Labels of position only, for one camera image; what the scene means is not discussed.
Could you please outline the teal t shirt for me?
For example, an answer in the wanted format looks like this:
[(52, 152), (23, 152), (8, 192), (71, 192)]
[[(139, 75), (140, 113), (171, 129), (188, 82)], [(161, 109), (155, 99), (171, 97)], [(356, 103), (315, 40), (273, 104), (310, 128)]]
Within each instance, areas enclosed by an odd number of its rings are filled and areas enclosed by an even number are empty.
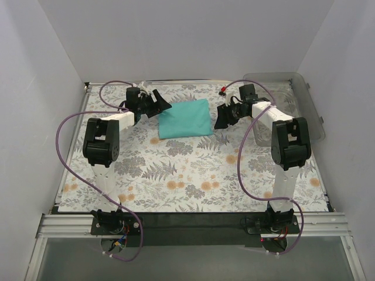
[(159, 138), (172, 139), (213, 134), (207, 99), (177, 102), (159, 114)]

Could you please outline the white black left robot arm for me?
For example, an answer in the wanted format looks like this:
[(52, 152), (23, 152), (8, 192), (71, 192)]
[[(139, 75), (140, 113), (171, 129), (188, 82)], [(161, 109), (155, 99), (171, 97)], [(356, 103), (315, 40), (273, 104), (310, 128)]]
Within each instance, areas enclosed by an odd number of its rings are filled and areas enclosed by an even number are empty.
[(104, 197), (100, 200), (98, 210), (91, 213), (98, 225), (111, 234), (119, 234), (125, 226), (119, 207), (120, 199), (115, 190), (114, 174), (114, 162), (120, 154), (120, 134), (134, 126), (141, 115), (151, 118), (172, 108), (158, 90), (148, 93), (143, 86), (127, 88), (125, 101), (120, 107), (128, 111), (119, 110), (107, 117), (90, 118), (83, 142), (83, 156), (88, 160), (96, 187)]

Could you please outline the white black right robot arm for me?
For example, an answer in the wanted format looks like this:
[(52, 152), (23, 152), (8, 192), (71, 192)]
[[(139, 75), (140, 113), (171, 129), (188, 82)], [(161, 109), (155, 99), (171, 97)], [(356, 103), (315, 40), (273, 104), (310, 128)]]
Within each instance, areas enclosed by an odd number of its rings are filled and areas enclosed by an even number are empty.
[(269, 230), (280, 235), (287, 233), (288, 227), (298, 225), (294, 208), (299, 206), (294, 200), (297, 177), (311, 157), (311, 142), (307, 120), (292, 117), (279, 110), (275, 98), (259, 97), (256, 83), (244, 80), (239, 88), (239, 97), (228, 94), (224, 86), (219, 91), (226, 101), (217, 107), (215, 129), (226, 129), (241, 118), (252, 119), (249, 130), (256, 122), (261, 122), (271, 130), (271, 157), (275, 163), (275, 181), (271, 198), (265, 200), (267, 208), (254, 221), (246, 221), (251, 234)]

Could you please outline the clear plastic bin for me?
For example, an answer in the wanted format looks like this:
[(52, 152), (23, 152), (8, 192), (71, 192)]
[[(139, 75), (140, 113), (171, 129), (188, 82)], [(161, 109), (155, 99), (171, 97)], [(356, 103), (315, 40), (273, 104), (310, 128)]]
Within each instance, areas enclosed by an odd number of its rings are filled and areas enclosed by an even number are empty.
[(274, 96), (277, 108), (283, 113), (304, 117), (308, 123), (311, 143), (324, 140), (326, 134), (323, 119), (319, 116), (310, 95), (310, 86), (296, 72), (249, 73), (244, 75), (244, 84), (250, 80), (265, 86)]

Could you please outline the floral patterned table mat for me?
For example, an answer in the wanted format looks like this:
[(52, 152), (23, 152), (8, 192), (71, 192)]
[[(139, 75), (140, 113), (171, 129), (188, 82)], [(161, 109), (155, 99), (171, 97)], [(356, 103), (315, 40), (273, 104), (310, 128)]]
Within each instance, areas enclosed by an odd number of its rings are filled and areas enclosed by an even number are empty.
[[(216, 107), (223, 103), (217, 93), (220, 84), (151, 84), (167, 102), (209, 102), (212, 128)], [(102, 114), (72, 118), (80, 121), (70, 168), (96, 185), (94, 173), (82, 153), (87, 120)], [(209, 136), (160, 139), (158, 117), (141, 120), (120, 136), (120, 155), (114, 163), (115, 183), (122, 205), (134, 212), (250, 212), (266, 209), (267, 202), (247, 196), (238, 185), (237, 155), (251, 118), (241, 119), (225, 130)], [(241, 153), (241, 178), (245, 188), (256, 197), (270, 198), (275, 180), (271, 158), (270, 130), (257, 123), (249, 133)], [(103, 196), (68, 173), (62, 187), (58, 212), (89, 213), (97, 209)], [(303, 212), (329, 211), (325, 188), (320, 181), (313, 156), (297, 177), (294, 200)]]

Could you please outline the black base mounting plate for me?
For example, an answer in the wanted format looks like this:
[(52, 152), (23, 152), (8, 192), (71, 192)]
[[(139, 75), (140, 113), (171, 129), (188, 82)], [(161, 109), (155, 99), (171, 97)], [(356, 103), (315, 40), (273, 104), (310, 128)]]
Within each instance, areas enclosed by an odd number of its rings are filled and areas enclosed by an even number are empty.
[(298, 234), (297, 218), (289, 224), (271, 224), (264, 212), (255, 213), (129, 213), (92, 211), (90, 234), (112, 245), (126, 237), (128, 247), (244, 245), (261, 247), (261, 236), (282, 239)]

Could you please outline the aluminium frame rail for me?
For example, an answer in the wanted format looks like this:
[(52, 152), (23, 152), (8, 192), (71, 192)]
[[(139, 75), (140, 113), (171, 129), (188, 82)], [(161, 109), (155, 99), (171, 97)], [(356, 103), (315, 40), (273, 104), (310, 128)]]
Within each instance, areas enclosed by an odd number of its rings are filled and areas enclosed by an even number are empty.
[[(144, 231), (150, 230), (241, 230), (248, 231), (261, 225), (263, 212), (257, 213), (139, 213)], [(298, 230), (306, 237), (341, 237), (351, 235), (344, 214), (329, 212), (295, 214), (288, 227), (287, 237), (295, 237)], [(45, 238), (114, 237), (98, 225), (90, 214), (43, 215), (37, 236)]]

